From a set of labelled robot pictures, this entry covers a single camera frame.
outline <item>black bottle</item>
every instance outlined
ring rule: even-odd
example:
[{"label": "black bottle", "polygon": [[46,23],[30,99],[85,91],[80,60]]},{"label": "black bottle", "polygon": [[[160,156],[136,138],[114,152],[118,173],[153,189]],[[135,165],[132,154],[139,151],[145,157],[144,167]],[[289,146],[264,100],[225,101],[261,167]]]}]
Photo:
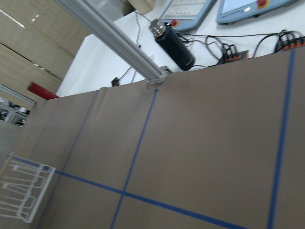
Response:
[{"label": "black bottle", "polygon": [[187,71],[194,65],[195,58],[170,25],[156,18],[151,22],[149,30],[154,34],[156,42],[182,70]]}]

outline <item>red object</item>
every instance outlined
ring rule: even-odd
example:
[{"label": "red object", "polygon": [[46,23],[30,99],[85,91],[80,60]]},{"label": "red object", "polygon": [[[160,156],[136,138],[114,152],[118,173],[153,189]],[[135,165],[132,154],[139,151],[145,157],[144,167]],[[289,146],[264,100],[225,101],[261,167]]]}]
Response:
[{"label": "red object", "polygon": [[177,25],[177,23],[178,23],[178,22],[177,22],[177,20],[176,20],[176,19],[174,19],[174,20],[172,20],[172,21],[171,21],[171,23],[170,23],[170,24],[171,24],[171,26],[176,26],[176,25]]},{"label": "red object", "polygon": [[258,6],[262,7],[267,4],[267,0],[257,0]]},{"label": "red object", "polygon": [[53,94],[52,92],[49,92],[47,89],[39,86],[36,83],[30,83],[28,90],[36,95],[38,95],[41,98],[44,99],[55,99],[55,98],[59,98],[59,96]]}]

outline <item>dish rack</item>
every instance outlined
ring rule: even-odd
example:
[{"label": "dish rack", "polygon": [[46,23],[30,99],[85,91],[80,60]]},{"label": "dish rack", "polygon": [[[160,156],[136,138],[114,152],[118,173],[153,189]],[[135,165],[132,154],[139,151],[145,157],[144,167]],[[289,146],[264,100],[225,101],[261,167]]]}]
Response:
[{"label": "dish rack", "polygon": [[9,155],[0,173],[0,217],[31,223],[56,169]]}]

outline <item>ceiling light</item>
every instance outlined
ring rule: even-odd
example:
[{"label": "ceiling light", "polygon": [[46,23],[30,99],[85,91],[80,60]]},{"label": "ceiling light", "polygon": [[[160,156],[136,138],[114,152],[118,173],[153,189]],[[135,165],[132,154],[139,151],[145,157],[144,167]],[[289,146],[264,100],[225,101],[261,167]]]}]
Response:
[{"label": "ceiling light", "polygon": [[7,16],[9,19],[11,19],[13,22],[15,22],[16,24],[18,24],[19,26],[24,27],[24,25],[22,25],[19,21],[17,21],[16,19],[14,19],[13,17],[11,17],[10,15],[8,15],[6,12],[4,12],[3,10],[0,10],[1,13],[3,13],[5,16]]}]

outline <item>bottle cap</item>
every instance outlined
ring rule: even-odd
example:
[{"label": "bottle cap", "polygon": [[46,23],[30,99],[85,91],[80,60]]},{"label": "bottle cap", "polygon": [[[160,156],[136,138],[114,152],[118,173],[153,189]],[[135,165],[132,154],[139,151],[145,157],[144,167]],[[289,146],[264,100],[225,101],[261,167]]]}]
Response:
[{"label": "bottle cap", "polygon": [[160,21],[159,18],[156,18],[149,25],[149,30],[154,34],[155,37],[160,37],[166,31],[166,26],[164,22]]}]

